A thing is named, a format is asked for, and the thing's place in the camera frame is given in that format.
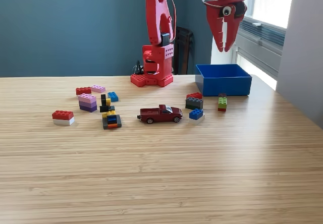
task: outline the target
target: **yellow lego brick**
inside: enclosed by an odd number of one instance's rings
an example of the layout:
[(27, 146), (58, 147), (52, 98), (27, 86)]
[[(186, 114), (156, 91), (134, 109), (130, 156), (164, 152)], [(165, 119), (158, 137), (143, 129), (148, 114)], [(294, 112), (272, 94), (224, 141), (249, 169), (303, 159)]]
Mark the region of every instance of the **yellow lego brick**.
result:
[(109, 98), (108, 98), (108, 99), (106, 99), (105, 101), (106, 101), (106, 105), (107, 105), (107, 106), (111, 106), (111, 99), (109, 99)]
[(106, 113), (107, 116), (112, 116), (112, 115), (115, 115), (116, 114), (116, 111), (115, 110), (110, 110)]
[(115, 115), (115, 114), (116, 114), (115, 110), (110, 110), (108, 112), (103, 112), (102, 113), (102, 118), (107, 118), (108, 116), (112, 116), (112, 115)]

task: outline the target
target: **cable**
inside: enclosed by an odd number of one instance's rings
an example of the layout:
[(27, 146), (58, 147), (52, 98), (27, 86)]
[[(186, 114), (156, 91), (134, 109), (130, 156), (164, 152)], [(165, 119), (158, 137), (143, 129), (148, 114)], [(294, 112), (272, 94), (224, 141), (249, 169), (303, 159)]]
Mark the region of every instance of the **cable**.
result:
[(175, 7), (174, 0), (172, 0), (172, 3), (174, 8), (174, 24), (173, 24), (173, 38), (170, 40), (170, 43), (172, 43), (176, 38), (176, 7)]
[(211, 7), (215, 7), (215, 8), (222, 8), (222, 6), (216, 6), (216, 5), (212, 5), (208, 2), (206, 2), (205, 0), (202, 0), (203, 4), (205, 4), (206, 6), (211, 6)]

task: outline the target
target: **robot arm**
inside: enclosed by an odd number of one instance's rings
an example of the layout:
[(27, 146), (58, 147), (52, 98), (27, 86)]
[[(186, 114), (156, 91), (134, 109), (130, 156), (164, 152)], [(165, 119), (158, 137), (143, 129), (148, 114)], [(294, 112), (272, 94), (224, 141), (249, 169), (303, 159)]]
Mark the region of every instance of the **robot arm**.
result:
[[(244, 18), (247, 7), (244, 0), (202, 0), (207, 9), (207, 20), (219, 51), (228, 51), (237, 36), (240, 22)], [(174, 28), (167, 0), (146, 0), (146, 17), (150, 43), (160, 45), (160, 32), (169, 33), (171, 41), (175, 38), (176, 12), (174, 12)], [(228, 23), (226, 45), (223, 43), (223, 21)]]
[[(207, 20), (219, 51), (228, 51), (236, 40), (239, 24), (247, 7), (244, 0), (202, 0), (206, 5)], [(143, 74), (141, 66), (131, 76), (131, 82), (142, 87), (172, 83), (172, 57), (176, 33), (176, 10), (174, 5), (174, 26), (167, 0), (146, 0), (146, 18), (151, 45), (143, 46)], [(223, 22), (228, 24), (226, 45), (223, 43)]]

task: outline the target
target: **white wall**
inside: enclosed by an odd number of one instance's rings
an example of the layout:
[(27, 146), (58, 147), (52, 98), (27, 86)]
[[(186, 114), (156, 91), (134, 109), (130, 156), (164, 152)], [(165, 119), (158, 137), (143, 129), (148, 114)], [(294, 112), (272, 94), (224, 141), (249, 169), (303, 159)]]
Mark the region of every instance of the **white wall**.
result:
[(292, 0), (277, 91), (323, 128), (322, 0)]
[[(223, 23), (223, 41), (227, 38), (227, 24)], [(232, 48), (228, 52), (219, 52), (214, 38), (212, 39), (211, 64), (231, 64), (232, 63)]]

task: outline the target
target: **red toy car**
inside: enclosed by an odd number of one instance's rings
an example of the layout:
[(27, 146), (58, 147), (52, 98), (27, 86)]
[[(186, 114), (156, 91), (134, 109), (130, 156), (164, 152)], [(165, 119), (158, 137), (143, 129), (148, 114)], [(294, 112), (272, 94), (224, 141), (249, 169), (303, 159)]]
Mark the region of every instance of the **red toy car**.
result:
[(181, 109), (160, 104), (159, 108), (140, 109), (140, 115), (137, 118), (148, 124), (153, 122), (179, 122), (183, 118), (183, 113)]

